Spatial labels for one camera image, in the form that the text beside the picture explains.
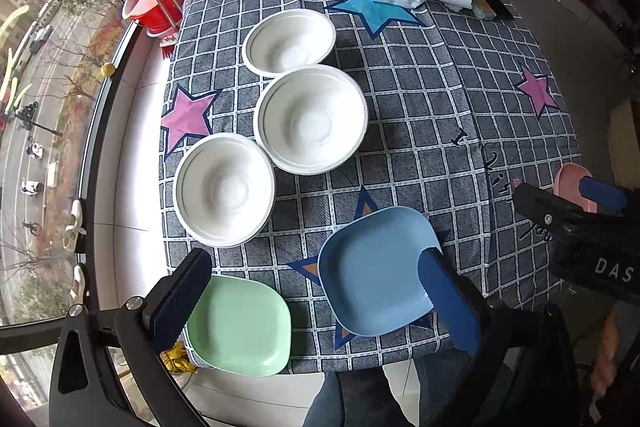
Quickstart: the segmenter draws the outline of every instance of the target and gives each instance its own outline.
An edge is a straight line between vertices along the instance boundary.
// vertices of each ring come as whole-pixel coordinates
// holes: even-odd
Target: tablecloth
[[[580,162],[552,72],[508,0],[502,2],[513,20],[481,22],[428,2],[399,21],[391,17],[378,34],[340,1],[186,0],[164,94],[165,114],[179,103],[209,104],[204,131],[182,137],[164,126],[161,132],[168,270],[201,247],[210,252],[214,273],[275,288],[292,318],[284,373],[374,367],[451,346],[436,311],[376,338],[354,337],[336,324],[314,256],[337,227],[377,208],[397,204],[425,213],[445,256],[490,301],[524,309],[544,303],[561,282],[547,269],[545,237],[514,213],[511,187],[519,179],[551,190],[562,163]],[[242,42],[261,19],[293,8],[317,10],[334,23],[335,51],[325,63],[362,88],[366,137],[327,174],[276,169],[275,206],[257,237],[237,248],[205,247],[175,214],[176,167],[198,136],[253,136],[253,110],[270,79],[242,63]],[[207,366],[185,340],[191,360]]]

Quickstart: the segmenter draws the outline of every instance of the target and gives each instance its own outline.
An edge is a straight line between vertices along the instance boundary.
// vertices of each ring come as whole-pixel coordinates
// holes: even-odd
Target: gray floor
[[[592,16],[578,19],[555,0],[510,0],[535,36],[564,96],[584,166],[613,181],[607,146],[609,113],[628,96],[624,49]],[[558,296],[577,362],[589,364],[613,299],[567,285]]]
[[[607,127],[609,113],[628,95],[624,50],[592,16],[587,23],[555,0],[510,0],[549,61],[571,115],[584,166],[613,181]]]

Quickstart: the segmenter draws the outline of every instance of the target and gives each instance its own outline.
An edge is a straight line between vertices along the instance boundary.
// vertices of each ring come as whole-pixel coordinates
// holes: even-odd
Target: screw
[[[74,304],[69,308],[69,315],[72,317],[76,317],[82,313],[82,304]]]
[[[127,310],[137,310],[142,306],[142,297],[131,297],[127,300]]]

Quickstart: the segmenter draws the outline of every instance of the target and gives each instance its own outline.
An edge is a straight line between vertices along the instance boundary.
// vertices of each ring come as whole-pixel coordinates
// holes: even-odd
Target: jeans
[[[414,359],[420,381],[420,427],[430,424],[455,389],[469,355],[457,349]],[[325,373],[303,427],[412,427],[381,367]]]

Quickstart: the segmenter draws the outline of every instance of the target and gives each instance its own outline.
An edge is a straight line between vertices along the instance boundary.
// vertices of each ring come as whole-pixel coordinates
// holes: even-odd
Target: white bowl
[[[254,111],[254,134],[279,168],[320,174],[355,152],[368,120],[358,84],[343,71],[316,64],[271,81]]]
[[[175,212],[201,243],[237,247],[264,226],[275,186],[271,163],[254,142],[239,134],[212,134],[197,142],[178,164]]]
[[[335,26],[313,10],[284,10],[268,16],[242,44],[242,61],[260,76],[322,62],[335,45]]]

